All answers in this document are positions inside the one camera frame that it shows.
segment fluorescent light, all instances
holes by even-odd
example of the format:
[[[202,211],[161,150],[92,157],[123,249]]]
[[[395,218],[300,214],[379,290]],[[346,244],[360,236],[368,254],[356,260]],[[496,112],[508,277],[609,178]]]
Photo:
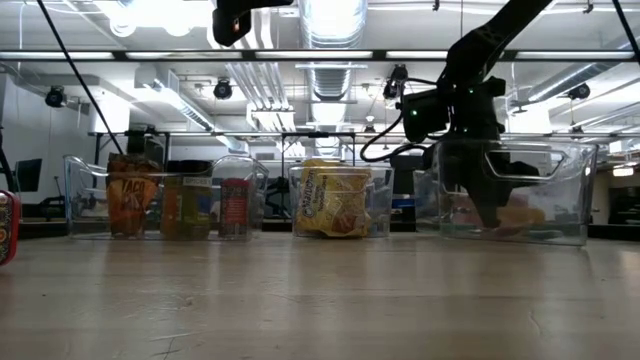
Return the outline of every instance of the fluorescent light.
[[[205,137],[205,136],[211,136],[210,132],[184,132],[184,133],[180,133],[180,132],[172,132],[171,136],[175,136],[175,137]]]
[[[113,54],[110,52],[93,52],[93,51],[72,51],[69,52],[69,56],[71,56],[74,60],[113,60]],[[65,56],[63,52],[60,51],[43,51],[43,52],[35,52],[35,51],[3,51],[0,52],[0,59],[3,60],[28,60],[28,59],[37,59],[37,60],[64,60]]]
[[[225,132],[227,136],[257,136],[257,137],[280,137],[282,134],[276,132]]]
[[[126,55],[132,60],[210,60],[224,59],[237,60],[242,59],[242,53],[238,51],[178,51],[178,52],[147,52],[147,51],[128,51]]]
[[[387,59],[446,60],[446,51],[387,51]]]
[[[520,60],[627,60],[633,58],[632,51],[520,51]]]
[[[366,64],[296,64],[296,69],[300,70],[315,70],[315,69],[336,69],[336,70],[349,70],[349,69],[368,69],[369,65]]]
[[[633,168],[613,169],[613,176],[615,177],[631,176],[633,174],[634,174]]]
[[[351,50],[303,50],[303,51],[257,51],[258,59],[371,59],[373,51]]]

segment monitor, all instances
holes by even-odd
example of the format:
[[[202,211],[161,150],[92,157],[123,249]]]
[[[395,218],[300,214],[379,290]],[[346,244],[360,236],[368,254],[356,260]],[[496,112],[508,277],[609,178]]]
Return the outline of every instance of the monitor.
[[[42,159],[17,161],[15,166],[16,182],[20,192],[37,192],[40,184]]]

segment snack bag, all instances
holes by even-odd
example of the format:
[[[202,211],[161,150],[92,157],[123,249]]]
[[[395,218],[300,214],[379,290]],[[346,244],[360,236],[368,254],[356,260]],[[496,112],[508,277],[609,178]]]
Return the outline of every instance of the snack bag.
[[[158,189],[157,179],[144,173],[159,171],[156,163],[140,155],[109,155],[107,202],[112,235],[144,234],[146,212]]]
[[[330,237],[367,236],[366,185],[371,172],[322,160],[304,163],[300,179],[296,231],[320,231]]]

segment cable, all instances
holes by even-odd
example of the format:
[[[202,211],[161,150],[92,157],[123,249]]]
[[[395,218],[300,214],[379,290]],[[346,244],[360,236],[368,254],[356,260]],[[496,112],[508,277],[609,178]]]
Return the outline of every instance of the cable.
[[[402,84],[400,84],[400,103],[401,104],[404,101],[404,85],[406,83],[409,83],[409,82],[417,82],[417,83],[427,84],[427,85],[436,85],[436,82],[434,82],[434,81],[416,79],[416,78],[408,78],[407,80],[403,81]],[[369,146],[373,145],[376,141],[380,140],[382,137],[387,135],[391,130],[393,130],[396,126],[398,126],[398,124],[400,124],[400,122],[402,121],[402,118],[403,118],[402,115],[403,115],[402,112],[400,112],[400,116],[398,116],[398,118],[389,127],[384,129],[382,132],[380,132],[380,134],[376,135],[371,140],[367,141],[367,143],[360,150],[360,158],[363,161],[365,161],[365,162],[380,162],[380,161],[385,161],[385,160],[391,159],[392,157],[398,156],[398,155],[402,154],[403,152],[409,151],[411,149],[421,149],[423,151],[427,150],[427,147],[423,146],[423,145],[406,144],[406,145],[400,146],[399,148],[395,149],[394,151],[390,152],[389,154],[386,154],[386,155],[383,155],[383,156],[379,156],[377,158],[368,158],[365,155],[365,152],[367,151]]]
[[[69,63],[69,66],[71,66],[71,70],[73,70],[73,73],[76,75],[76,78],[78,78],[78,81],[80,82],[80,85],[82,85],[82,88],[84,89],[84,92],[89,97],[89,100],[91,101],[91,104],[96,108],[96,112],[98,113],[98,116],[100,116],[100,120],[102,120],[102,123],[104,124],[104,127],[107,129],[107,133],[109,134],[109,138],[111,138],[111,141],[113,142],[113,144],[118,149],[118,152],[120,154],[124,154],[122,152],[122,148],[120,147],[120,144],[116,140],[115,135],[113,135],[113,133],[111,132],[111,128],[109,127],[109,124],[107,123],[107,119],[104,117],[104,114],[102,113],[102,109],[100,109],[100,106],[98,105],[98,102],[93,97],[93,94],[91,94],[91,90],[89,90],[89,87],[87,86],[87,83],[85,83],[84,79],[82,78],[82,75],[80,75],[80,71],[78,71],[78,68],[76,67],[76,64],[71,59],[71,55],[69,55],[69,52],[67,51],[67,48],[64,46],[64,43],[62,42],[62,38],[60,37],[60,34],[58,33],[58,30],[56,29],[56,26],[53,24],[53,20],[51,20],[51,16],[49,15],[49,12],[47,11],[46,6],[44,6],[44,3],[42,2],[42,0],[37,0],[37,1],[38,1],[38,5],[40,5],[40,10],[42,10],[42,14],[44,15],[45,19],[47,20],[47,23],[49,24],[49,27],[51,28],[51,32],[53,33],[53,36],[56,38],[56,41],[58,42],[58,45],[60,46],[60,49],[64,53],[64,57],[67,59],[67,62]]]
[[[620,18],[620,22],[622,23],[622,27],[624,28],[624,32],[627,34],[629,38],[629,43],[631,43],[631,48],[633,48],[633,53],[636,56],[636,61],[638,65],[640,65],[640,48],[638,47],[638,43],[636,42],[636,37],[633,35],[633,31],[631,31],[631,27],[629,27],[629,23],[627,22],[627,17],[624,15],[622,11],[622,6],[620,6],[619,0],[612,0],[613,6],[616,8],[616,13],[618,13],[618,17]]]

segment clear plastic bin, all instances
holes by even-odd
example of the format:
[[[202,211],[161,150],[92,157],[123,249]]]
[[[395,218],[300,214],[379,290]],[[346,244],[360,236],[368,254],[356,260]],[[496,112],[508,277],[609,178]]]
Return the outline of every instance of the clear plastic bin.
[[[260,221],[256,218],[259,210],[250,214],[249,209],[264,207],[260,203],[259,194],[264,192],[260,179],[268,177],[268,171],[255,160],[239,156],[225,157],[210,166],[200,173],[107,173],[103,167],[66,156],[69,234],[72,238],[96,240],[248,240],[252,228]],[[147,199],[142,199],[140,194],[129,197],[133,203],[139,204],[136,205],[139,216],[121,216],[117,209],[109,209],[108,179],[123,180],[123,184],[127,180],[147,180]],[[220,199],[223,188],[228,189],[225,187],[228,180],[241,180],[246,184],[246,193],[239,199],[246,215],[235,214],[238,226],[234,226],[231,233],[220,234]],[[110,221],[114,214],[121,217],[117,226]],[[247,231],[240,229],[243,222]]]
[[[522,141],[436,146],[441,235],[586,243],[597,146]]]
[[[289,169],[289,188],[295,236],[361,238],[389,235],[392,168],[292,167]]]
[[[260,164],[258,161],[246,157],[229,155],[218,160],[213,169],[214,187],[220,189],[216,191],[214,199],[214,209],[216,209],[216,222],[214,228],[218,230],[220,236],[229,240],[242,240],[246,238],[245,232],[251,235],[254,231],[262,230],[262,221],[264,218],[264,207],[267,191],[267,180],[269,179],[269,170]],[[244,223],[244,215],[232,214],[231,217],[238,217],[238,219],[232,219],[227,216],[226,229],[222,229],[223,219],[225,216],[224,201],[222,199],[226,193],[231,198],[235,198],[237,194],[230,194],[230,192],[242,191],[242,186],[247,186],[248,203],[247,203],[247,215],[248,223]]]
[[[431,170],[413,172],[416,231],[433,233],[440,229],[438,182]]]

